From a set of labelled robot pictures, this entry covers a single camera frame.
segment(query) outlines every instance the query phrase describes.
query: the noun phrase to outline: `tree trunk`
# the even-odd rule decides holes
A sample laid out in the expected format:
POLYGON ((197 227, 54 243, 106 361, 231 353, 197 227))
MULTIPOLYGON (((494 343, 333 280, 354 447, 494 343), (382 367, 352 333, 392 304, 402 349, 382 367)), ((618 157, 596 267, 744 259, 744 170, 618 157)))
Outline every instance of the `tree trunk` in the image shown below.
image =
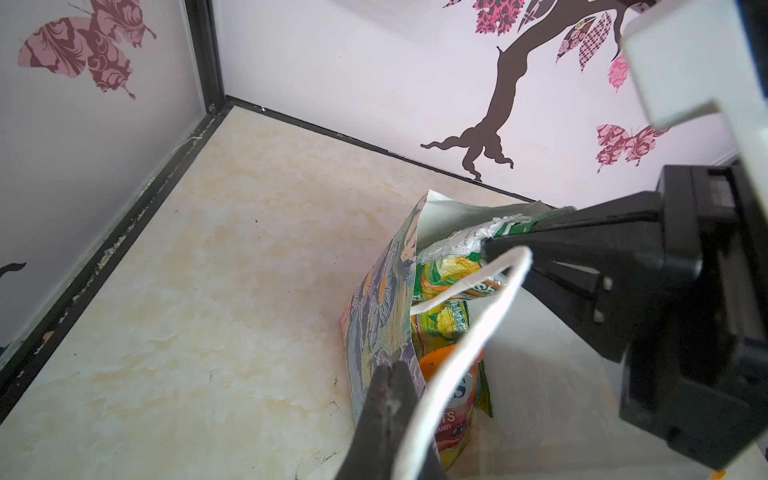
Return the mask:
MULTIPOLYGON (((649 5, 655 0, 644 0, 649 5)), ((502 140, 498 129, 506 123, 515 103, 518 80, 528 70, 528 54, 551 39, 560 35, 567 27, 577 24, 581 19, 606 10, 616 10, 614 37, 617 44, 621 38, 619 28, 624 20, 624 12, 637 0, 558 0, 552 10, 536 25, 524 31, 506 50, 499 49, 496 87, 488 106, 488 113, 480 123, 464 130, 461 137, 448 137, 442 142, 433 141, 422 144, 424 148, 437 147, 448 150, 453 147, 468 148, 462 166, 480 181, 480 173, 475 169, 475 160, 480 154, 493 159, 497 164, 509 164, 511 159, 502 152, 502 140)))

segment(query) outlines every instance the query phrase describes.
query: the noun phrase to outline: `tree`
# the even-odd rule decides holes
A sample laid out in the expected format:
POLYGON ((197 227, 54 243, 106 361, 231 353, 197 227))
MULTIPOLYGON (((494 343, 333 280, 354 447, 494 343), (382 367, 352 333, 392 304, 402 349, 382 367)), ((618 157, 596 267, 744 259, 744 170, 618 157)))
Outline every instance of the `tree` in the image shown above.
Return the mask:
MULTIPOLYGON (((458 2, 460 0, 450 0, 446 7, 458 2)), ((656 4, 656 0, 643 0, 643 2, 648 5, 656 4)), ((480 11, 478 13, 477 32, 491 33, 496 31, 498 35, 506 33, 510 30, 511 24, 516 22, 524 3, 525 0, 477 0, 474 5, 480 11)), ((531 0, 520 28, 525 23, 543 18, 524 31, 506 50, 498 49, 496 86, 485 117, 474 127, 464 130, 459 137, 448 137, 442 142, 433 141, 429 144, 422 144, 422 147, 437 147, 441 150, 454 147, 467 148, 462 166, 469 173, 475 175, 476 181, 481 181, 480 173, 475 169, 475 160, 480 154, 491 158, 497 164, 509 164, 510 168, 514 168, 515 164, 511 158, 504 156, 502 140, 497 132, 506 123, 512 112, 517 82, 528 70, 528 54, 558 36, 567 27, 572 26, 573 28, 566 35, 561 52, 558 53, 558 58, 580 43, 587 35, 586 31, 589 31, 589 35, 602 36, 602 40, 598 38, 599 43, 591 51, 591 55, 593 55, 594 51, 605 40, 605 35, 602 34, 607 34, 610 30, 612 18, 606 13, 596 25, 592 25, 596 17, 588 18, 601 12, 615 10, 616 18, 613 20, 614 40, 617 45, 615 60, 621 51, 619 29, 624 20, 624 13, 632 5, 639 5, 638 0, 557 0, 554 6, 552 3, 552 0, 531 0), (599 25, 601 22, 604 23, 604 31, 599 30, 599 28, 603 28, 599 25), (582 35, 580 38, 576 38, 575 42, 570 42, 575 31, 582 35)), ((584 46, 582 46, 580 53, 582 70, 591 55, 590 52, 585 54, 584 46)))

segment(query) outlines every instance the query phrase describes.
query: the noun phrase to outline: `black corner post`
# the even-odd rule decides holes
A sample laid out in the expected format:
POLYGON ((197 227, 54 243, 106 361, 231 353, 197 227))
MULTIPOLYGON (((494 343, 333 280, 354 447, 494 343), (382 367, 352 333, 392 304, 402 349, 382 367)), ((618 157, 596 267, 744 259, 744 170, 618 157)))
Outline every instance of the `black corner post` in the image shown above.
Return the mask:
POLYGON ((184 3, 187 5, 187 19, 206 113, 216 114, 224 108, 226 99, 216 41, 214 7, 211 0, 184 0, 184 3))

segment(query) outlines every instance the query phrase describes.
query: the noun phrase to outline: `pink butterfly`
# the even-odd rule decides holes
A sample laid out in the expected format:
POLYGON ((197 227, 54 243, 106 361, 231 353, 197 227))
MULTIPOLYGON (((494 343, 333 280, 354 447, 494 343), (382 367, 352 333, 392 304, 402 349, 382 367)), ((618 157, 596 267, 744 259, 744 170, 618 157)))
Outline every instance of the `pink butterfly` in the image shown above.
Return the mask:
POLYGON ((122 88, 136 98, 126 87, 131 61, 115 44, 125 40, 136 48, 146 31, 157 35, 144 24, 139 0, 91 0, 91 6, 90 17, 64 17, 40 27, 22 45, 18 64, 69 78, 87 68, 101 91, 122 88))
POLYGON ((667 133, 667 130, 654 130, 650 125, 640 130, 631 137, 622 127, 616 125, 600 125, 598 127, 598 145, 603 145, 603 150, 598 154, 600 168, 604 165, 615 164, 619 157, 626 151, 627 161, 637 161, 635 167, 640 165, 640 159, 656 147, 656 137, 667 133))

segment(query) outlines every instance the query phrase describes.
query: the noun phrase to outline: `orange object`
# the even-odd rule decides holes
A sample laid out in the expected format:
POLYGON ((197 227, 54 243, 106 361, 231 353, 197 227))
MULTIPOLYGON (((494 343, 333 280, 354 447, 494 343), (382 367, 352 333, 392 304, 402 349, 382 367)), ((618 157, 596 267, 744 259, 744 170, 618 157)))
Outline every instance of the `orange object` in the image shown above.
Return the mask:
MULTIPOLYGON (((434 352, 428 354, 421 360, 419 360, 419 368, 422 370, 424 380, 428 382, 440 368, 440 365, 451 355, 456 344, 444 346, 441 349, 437 349, 434 352)), ((485 350, 480 352, 480 356, 475 360, 475 363, 480 363, 482 357, 485 355, 485 350)))

